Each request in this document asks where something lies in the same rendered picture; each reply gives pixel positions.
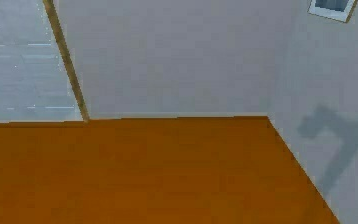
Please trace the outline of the white framed wall picture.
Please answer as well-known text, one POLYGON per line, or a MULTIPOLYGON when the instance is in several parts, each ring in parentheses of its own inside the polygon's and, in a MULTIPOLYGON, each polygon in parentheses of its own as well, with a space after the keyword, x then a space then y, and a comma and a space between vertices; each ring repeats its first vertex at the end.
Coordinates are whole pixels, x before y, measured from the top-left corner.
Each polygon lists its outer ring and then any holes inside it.
POLYGON ((308 13, 348 23, 358 0, 311 0, 308 13))

